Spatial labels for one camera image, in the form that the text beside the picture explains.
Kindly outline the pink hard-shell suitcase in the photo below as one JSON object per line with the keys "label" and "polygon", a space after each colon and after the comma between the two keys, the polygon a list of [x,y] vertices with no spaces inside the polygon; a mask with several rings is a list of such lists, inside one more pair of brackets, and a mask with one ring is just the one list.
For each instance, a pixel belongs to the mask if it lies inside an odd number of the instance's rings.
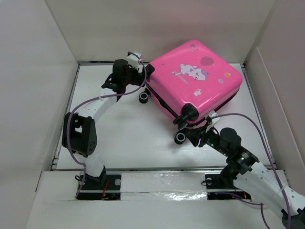
{"label": "pink hard-shell suitcase", "polygon": [[241,74],[198,40],[190,40],[149,64],[155,68],[140,93],[142,104],[152,98],[178,127],[177,144],[186,129],[200,128],[239,91]]}

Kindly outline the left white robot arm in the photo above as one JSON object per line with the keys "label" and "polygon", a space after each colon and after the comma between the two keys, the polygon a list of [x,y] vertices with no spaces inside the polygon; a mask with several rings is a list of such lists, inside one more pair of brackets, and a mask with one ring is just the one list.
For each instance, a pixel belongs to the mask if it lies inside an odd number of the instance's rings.
{"label": "left white robot arm", "polygon": [[118,59],[114,61],[112,73],[106,78],[96,97],[82,102],[64,117],[62,146],[74,162],[83,167],[83,174],[75,178],[84,185],[103,189],[107,184],[106,168],[98,144],[96,122],[122,96],[128,95],[126,87],[135,85],[136,91],[144,87],[155,68],[150,64],[139,72],[139,59]]}

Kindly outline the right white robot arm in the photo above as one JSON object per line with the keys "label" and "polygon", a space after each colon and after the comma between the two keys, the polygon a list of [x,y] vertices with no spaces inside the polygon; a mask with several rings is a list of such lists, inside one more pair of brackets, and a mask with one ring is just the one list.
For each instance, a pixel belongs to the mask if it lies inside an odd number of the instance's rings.
{"label": "right white robot arm", "polygon": [[220,173],[224,187],[236,187],[268,207],[288,229],[305,227],[305,197],[277,180],[250,151],[241,145],[241,138],[232,128],[217,131],[211,128],[186,129],[185,137],[194,147],[208,145],[226,157]]}

